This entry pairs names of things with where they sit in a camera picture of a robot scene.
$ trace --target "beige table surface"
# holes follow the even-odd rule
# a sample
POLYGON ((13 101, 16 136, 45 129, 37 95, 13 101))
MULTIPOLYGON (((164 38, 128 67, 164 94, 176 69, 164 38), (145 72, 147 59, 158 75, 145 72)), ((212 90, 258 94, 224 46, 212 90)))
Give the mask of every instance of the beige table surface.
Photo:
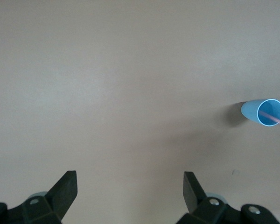
POLYGON ((0 201, 76 170, 64 224, 174 224, 183 172, 280 221, 280 0, 0 0, 0 201))

